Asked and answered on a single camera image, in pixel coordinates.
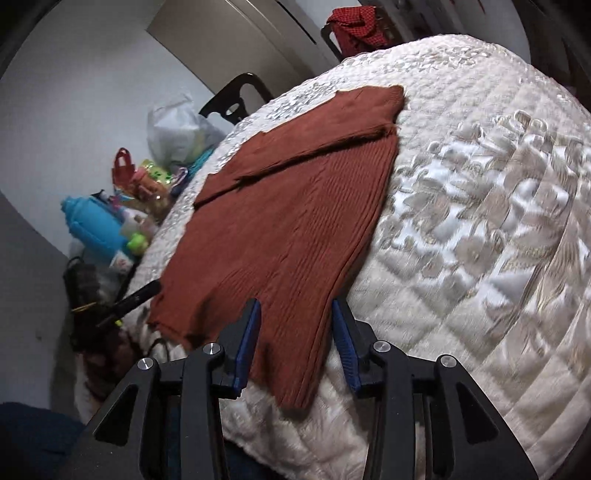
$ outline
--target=chair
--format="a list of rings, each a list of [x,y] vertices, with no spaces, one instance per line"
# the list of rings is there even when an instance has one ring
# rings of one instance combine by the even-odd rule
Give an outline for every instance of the chair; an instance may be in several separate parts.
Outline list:
[[[224,120],[236,125],[248,116],[244,100],[240,96],[240,89],[244,85],[252,85],[261,95],[265,103],[273,100],[273,95],[254,73],[241,73],[230,81],[223,89],[205,104],[199,111],[200,115],[207,117],[213,112],[219,113]]]
[[[374,5],[371,6],[375,8],[375,18],[378,22],[380,30],[384,33],[384,36],[388,40],[388,46],[394,47],[396,45],[404,43],[402,35],[398,31],[398,28],[396,27],[392,19],[388,16],[386,11],[382,7],[376,7]],[[335,54],[335,57],[337,57],[339,61],[343,61],[345,57],[330,38],[331,33],[332,25],[329,23],[327,23],[324,27],[322,27],[322,29],[320,29],[320,36],[329,46],[332,53]]]

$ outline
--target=blue bottle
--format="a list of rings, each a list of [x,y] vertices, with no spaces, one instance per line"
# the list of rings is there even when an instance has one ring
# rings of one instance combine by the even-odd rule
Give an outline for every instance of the blue bottle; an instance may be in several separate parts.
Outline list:
[[[132,257],[127,239],[119,233],[121,223],[109,207],[94,197],[68,197],[61,203],[70,234],[100,260],[110,263],[118,250]]]

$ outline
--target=dark blue fabric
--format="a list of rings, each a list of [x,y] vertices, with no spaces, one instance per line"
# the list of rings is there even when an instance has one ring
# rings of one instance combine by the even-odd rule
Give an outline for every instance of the dark blue fabric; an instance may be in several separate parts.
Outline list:
[[[20,403],[0,404],[2,478],[51,479],[84,425],[65,415]]]
[[[81,422],[59,413],[20,403],[0,404],[0,478],[55,478],[83,430]],[[233,443],[225,446],[232,480],[283,480]]]

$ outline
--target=blue gripper pad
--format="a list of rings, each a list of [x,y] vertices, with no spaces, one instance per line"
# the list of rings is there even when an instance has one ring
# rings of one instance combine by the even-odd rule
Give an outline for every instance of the blue gripper pad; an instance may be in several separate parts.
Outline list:
[[[345,380],[353,393],[357,394],[361,389],[359,358],[338,300],[333,300],[332,303],[332,331],[336,348],[339,351],[340,363],[345,373]]]
[[[248,373],[251,369],[252,358],[255,355],[256,341],[261,330],[261,304],[258,300],[252,302],[248,323],[236,354],[236,372],[232,388],[237,396],[248,383]]]

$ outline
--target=embroidered floral pattern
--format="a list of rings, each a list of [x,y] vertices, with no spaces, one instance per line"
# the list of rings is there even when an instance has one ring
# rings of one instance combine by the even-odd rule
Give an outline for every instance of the embroidered floral pattern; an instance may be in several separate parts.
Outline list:
[[[487,339],[507,338],[508,370],[499,374],[522,368],[524,355],[541,368],[563,339],[569,368],[586,374],[588,158],[580,140],[519,111],[490,132],[460,125],[396,169],[380,255],[442,318],[479,296]]]

